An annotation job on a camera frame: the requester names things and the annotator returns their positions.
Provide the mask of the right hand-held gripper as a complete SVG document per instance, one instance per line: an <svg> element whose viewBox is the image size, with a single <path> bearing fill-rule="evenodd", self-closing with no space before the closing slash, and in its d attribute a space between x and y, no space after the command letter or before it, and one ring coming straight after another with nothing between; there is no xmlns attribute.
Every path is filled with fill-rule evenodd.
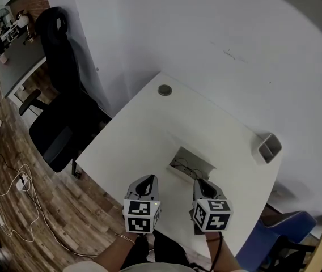
<svg viewBox="0 0 322 272"><path fill-rule="evenodd" d="M231 202L220 187L202 178L194 182L192 209L189 214L195 235L225 231L232 213Z"/></svg>

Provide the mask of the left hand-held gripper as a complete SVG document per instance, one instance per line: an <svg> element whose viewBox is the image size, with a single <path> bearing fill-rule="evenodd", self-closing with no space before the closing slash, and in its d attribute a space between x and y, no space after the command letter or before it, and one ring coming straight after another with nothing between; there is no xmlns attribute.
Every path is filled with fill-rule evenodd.
<svg viewBox="0 0 322 272"><path fill-rule="evenodd" d="M125 229L128 233L153 233L160 218L161 202L158 178L147 175L129 185L123 203Z"/></svg>

